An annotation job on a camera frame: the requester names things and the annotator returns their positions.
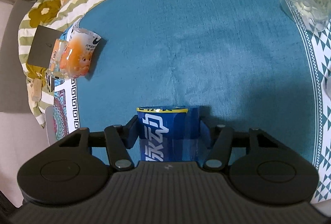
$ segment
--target gray wall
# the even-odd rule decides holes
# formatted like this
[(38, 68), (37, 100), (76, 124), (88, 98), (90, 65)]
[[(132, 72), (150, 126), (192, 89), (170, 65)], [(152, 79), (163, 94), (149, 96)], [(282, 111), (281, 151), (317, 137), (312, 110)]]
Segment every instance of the gray wall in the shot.
[[(11, 5), (0, 2), (0, 45), (11, 9)], [(18, 169), (47, 146), (46, 131), (31, 112), (0, 112), (0, 190), (16, 207), (22, 204), (23, 199), (16, 181)]]

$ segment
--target metal screw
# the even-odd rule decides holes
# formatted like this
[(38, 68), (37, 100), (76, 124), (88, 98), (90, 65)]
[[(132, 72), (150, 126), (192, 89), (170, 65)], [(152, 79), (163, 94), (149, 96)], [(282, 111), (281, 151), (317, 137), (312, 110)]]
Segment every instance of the metal screw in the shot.
[(222, 166), (222, 162), (217, 159), (209, 159), (206, 161), (206, 165), (210, 168), (219, 168)]
[(120, 160), (115, 162), (115, 166), (117, 168), (120, 168), (120, 169), (121, 168), (128, 168), (128, 167), (131, 166), (131, 164), (132, 164), (132, 162), (127, 160), (127, 159), (120, 159)]

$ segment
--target cartoon character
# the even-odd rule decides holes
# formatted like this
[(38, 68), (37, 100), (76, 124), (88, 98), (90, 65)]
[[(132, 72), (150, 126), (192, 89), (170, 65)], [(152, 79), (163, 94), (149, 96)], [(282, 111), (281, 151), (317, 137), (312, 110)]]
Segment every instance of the cartoon character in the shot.
[(92, 54), (93, 51), (86, 50), (80, 38), (72, 38), (60, 60), (61, 71), (72, 79), (85, 76), (90, 68)]

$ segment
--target circular button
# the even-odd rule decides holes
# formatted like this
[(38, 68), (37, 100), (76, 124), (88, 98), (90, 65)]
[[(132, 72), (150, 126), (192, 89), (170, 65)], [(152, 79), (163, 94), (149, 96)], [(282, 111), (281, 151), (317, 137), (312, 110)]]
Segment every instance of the circular button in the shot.
[(210, 168), (219, 168), (222, 166), (222, 162), (217, 159), (209, 159), (206, 161), (206, 165)]
[(53, 182), (68, 181), (78, 175), (80, 167), (73, 161), (60, 160), (52, 161), (44, 165), (41, 175)]
[(131, 161), (127, 160), (127, 159), (121, 159), (115, 162), (115, 166), (122, 169), (122, 168), (128, 168), (130, 167), (132, 164)]
[(267, 161), (258, 166), (258, 174), (264, 180), (282, 183), (295, 177), (295, 169), (282, 161)]

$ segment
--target yellow flower pattern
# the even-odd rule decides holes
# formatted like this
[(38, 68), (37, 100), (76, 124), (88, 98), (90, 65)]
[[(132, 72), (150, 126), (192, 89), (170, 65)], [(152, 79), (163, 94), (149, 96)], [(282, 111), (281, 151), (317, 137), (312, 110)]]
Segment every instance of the yellow flower pattern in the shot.
[(30, 79), (41, 79), (42, 81), (42, 86), (44, 87), (47, 82), (46, 82), (46, 68), (38, 67), (38, 66), (33, 66), (26, 64), (26, 68), (28, 70), (27, 77)]
[(61, 8), (61, 0), (50, 0), (41, 3), (29, 12), (30, 26), (36, 28), (41, 22), (49, 23)]

